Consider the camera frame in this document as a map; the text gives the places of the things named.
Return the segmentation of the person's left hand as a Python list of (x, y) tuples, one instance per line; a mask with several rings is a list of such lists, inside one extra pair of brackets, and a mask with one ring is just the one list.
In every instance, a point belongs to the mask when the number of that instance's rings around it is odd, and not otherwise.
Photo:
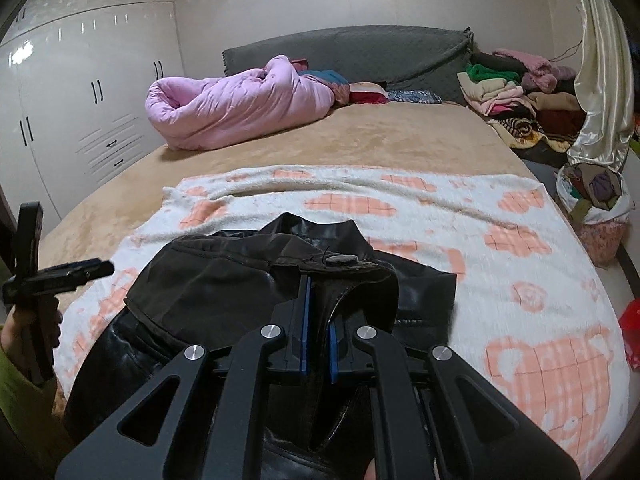
[(53, 377), (53, 351), (60, 345), (62, 314), (57, 307), (38, 313), (13, 308), (1, 330), (1, 349), (35, 386)]

